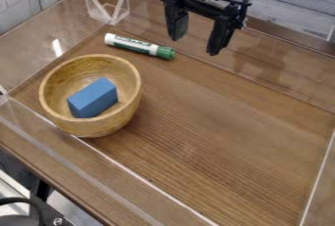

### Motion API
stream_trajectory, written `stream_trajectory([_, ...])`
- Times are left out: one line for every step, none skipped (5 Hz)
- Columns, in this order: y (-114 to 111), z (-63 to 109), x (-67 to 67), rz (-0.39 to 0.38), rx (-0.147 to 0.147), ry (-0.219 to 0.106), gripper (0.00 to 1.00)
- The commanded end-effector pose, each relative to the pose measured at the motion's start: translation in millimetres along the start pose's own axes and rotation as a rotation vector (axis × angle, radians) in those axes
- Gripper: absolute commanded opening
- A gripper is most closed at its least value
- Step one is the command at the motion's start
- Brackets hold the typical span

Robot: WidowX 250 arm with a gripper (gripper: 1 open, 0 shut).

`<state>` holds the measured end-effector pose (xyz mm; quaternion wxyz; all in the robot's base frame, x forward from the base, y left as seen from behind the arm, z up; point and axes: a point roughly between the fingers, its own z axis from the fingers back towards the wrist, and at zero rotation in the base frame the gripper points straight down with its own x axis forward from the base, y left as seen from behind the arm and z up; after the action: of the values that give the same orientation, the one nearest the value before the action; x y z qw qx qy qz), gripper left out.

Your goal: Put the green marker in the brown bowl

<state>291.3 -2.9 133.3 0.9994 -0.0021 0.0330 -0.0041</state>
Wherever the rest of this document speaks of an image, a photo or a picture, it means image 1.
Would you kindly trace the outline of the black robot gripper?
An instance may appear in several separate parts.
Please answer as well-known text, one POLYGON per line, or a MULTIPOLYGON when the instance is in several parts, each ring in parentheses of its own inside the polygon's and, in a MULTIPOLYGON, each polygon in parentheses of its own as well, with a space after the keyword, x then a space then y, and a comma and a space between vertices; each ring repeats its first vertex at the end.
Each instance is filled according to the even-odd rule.
POLYGON ((162 0, 170 38, 180 40, 189 28, 189 12, 214 19, 206 44, 206 53, 216 56, 229 44, 234 28, 245 26, 252 0, 162 0))

